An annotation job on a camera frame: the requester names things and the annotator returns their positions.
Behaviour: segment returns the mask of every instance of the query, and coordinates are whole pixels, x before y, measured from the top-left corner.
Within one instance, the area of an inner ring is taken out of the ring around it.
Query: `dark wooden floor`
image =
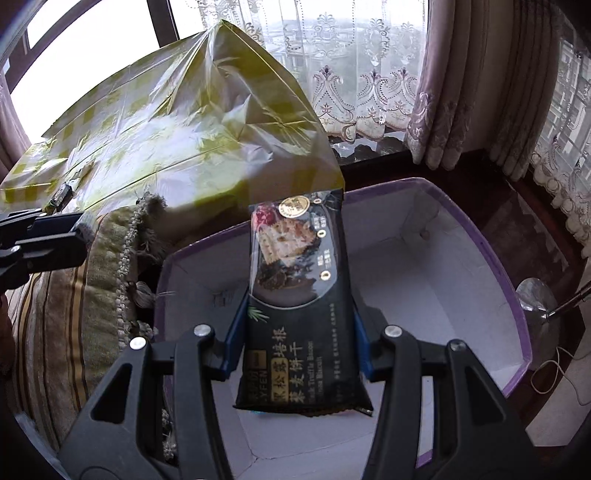
[[[582,246],[566,230],[566,217],[551,207],[550,195],[534,183],[531,173],[519,182],[510,182],[484,151],[463,154],[451,172],[415,165],[409,152],[343,165],[342,171],[347,190],[407,177],[430,180],[482,231],[514,287],[525,278],[537,277],[550,286],[559,302],[576,291],[584,269]],[[564,318],[560,345],[574,353],[583,332],[583,320],[576,309]],[[563,368],[569,362],[570,358],[564,358]],[[533,420],[549,396],[534,392],[530,376],[525,375],[509,399],[524,425]],[[548,368],[537,375],[536,385],[546,389],[553,379],[553,370]]]

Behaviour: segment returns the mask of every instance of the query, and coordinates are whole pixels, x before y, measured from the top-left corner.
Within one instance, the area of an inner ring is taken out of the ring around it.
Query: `white box with purple trim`
[[[345,194],[351,282],[389,324],[419,340],[467,342],[508,396],[531,362],[514,289],[476,226],[441,190],[404,179]],[[176,340],[200,319],[235,314],[249,278],[250,228],[243,223],[170,256],[158,285],[155,323]],[[366,383],[373,417],[348,411],[308,418],[233,408],[241,365],[214,382],[230,466],[240,480],[358,480],[374,436],[383,383]],[[433,446],[433,386],[423,378],[418,464]]]

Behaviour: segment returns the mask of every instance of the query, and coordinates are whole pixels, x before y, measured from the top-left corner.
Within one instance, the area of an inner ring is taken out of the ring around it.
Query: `striped cushion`
[[[125,207],[99,219],[82,266],[34,274],[7,293],[17,344],[9,402],[35,421],[56,451],[119,355],[115,292],[135,210]],[[126,280],[137,279],[136,260],[131,255]],[[130,309],[128,304],[127,319],[134,321]]]

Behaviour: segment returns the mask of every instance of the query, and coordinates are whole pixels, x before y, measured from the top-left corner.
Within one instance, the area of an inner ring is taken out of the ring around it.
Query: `black biscuit package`
[[[334,190],[253,206],[236,408],[373,411],[357,365],[342,200]]]

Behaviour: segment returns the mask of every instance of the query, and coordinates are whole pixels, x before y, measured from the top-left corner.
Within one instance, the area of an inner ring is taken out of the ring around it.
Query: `silver bolt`
[[[452,340],[449,343],[449,346],[454,352],[461,352],[462,350],[466,349],[466,344],[461,340]]]
[[[142,348],[144,348],[146,346],[146,339],[144,337],[132,338],[129,343],[129,346],[133,350],[141,350]]]
[[[193,333],[195,334],[196,337],[206,337],[211,332],[212,332],[212,328],[209,325],[206,325],[205,323],[202,323],[201,325],[197,325],[193,329]]]
[[[384,329],[384,333],[386,334],[386,337],[398,338],[402,335],[402,329],[398,325],[388,325]]]

